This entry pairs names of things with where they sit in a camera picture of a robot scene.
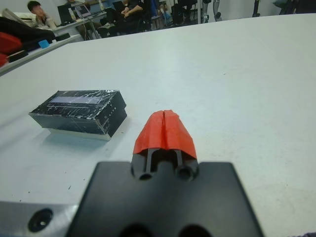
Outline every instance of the white foam base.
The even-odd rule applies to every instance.
[[[66,135],[73,135],[82,138],[90,138],[90,139],[98,139],[98,140],[105,140],[109,141],[111,137],[109,134],[101,135],[101,134],[93,134],[93,133],[85,133],[85,132],[73,132],[73,131],[66,131],[66,130],[59,130],[54,128],[48,128],[50,133],[52,134],[66,134]]]

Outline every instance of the desk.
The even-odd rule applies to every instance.
[[[92,27],[96,37],[98,37],[98,34],[95,32],[95,29],[94,29],[94,26],[92,24],[92,21],[97,19],[98,17],[102,17],[102,16],[105,16],[105,15],[106,15],[106,12],[101,12],[101,13],[99,13],[97,15],[94,15],[94,16],[91,16],[91,17],[86,17],[86,18],[83,18],[82,20],[80,19],[77,22],[68,24],[66,26],[59,26],[56,29],[52,29],[52,31],[55,33],[55,35],[58,36],[58,35],[62,35],[64,33],[67,33],[69,31],[69,29],[71,29],[71,28],[75,28],[77,26],[81,26],[81,25],[83,25],[85,23],[90,22],[91,27]]]
[[[315,21],[257,17],[78,42],[2,76],[0,200],[78,203],[97,162],[131,160],[150,114],[173,109],[199,161],[234,163],[267,237],[315,231]],[[127,104],[108,143],[50,134],[28,116],[57,90],[94,89],[119,89]]]
[[[53,40],[53,43],[51,43],[49,45],[49,47],[35,49],[35,50],[29,52],[28,56],[21,58],[15,62],[5,64],[3,67],[0,68],[0,77],[4,74],[16,69],[16,68],[22,66],[23,64],[26,64],[27,62],[34,60],[35,58],[41,57],[42,55],[44,55],[50,51],[53,51],[57,48],[60,48],[61,46],[64,46],[68,43],[78,41],[80,39],[81,39],[80,35],[74,35],[74,36],[70,36],[70,38],[68,38],[68,39],[65,39],[65,40],[62,40],[59,42],[57,42],[56,40]]]

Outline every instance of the computer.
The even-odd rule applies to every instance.
[[[84,4],[75,6],[75,10],[78,14],[78,17],[80,18],[84,18],[91,15],[91,12],[88,10],[86,5]]]
[[[125,9],[125,5],[123,4],[122,1],[115,1],[113,3],[113,6],[114,6],[115,10],[120,12],[120,13]]]
[[[68,22],[73,22],[71,15],[69,13],[69,8],[70,6],[67,5],[61,5],[58,6],[58,12],[59,12],[59,16],[60,16],[60,21],[62,24],[68,23]]]

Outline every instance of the metal plate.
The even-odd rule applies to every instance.
[[[77,205],[0,202],[0,236],[63,237],[77,208]],[[52,211],[52,219],[46,228],[33,233],[28,228],[29,221],[36,212],[43,209]]]

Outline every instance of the red object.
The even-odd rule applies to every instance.
[[[172,110],[154,112],[135,142],[133,154],[146,149],[182,150],[197,158],[192,137]]]
[[[10,55],[21,48],[22,43],[19,38],[0,32],[0,53]]]
[[[6,55],[0,53],[0,67],[7,63]]]

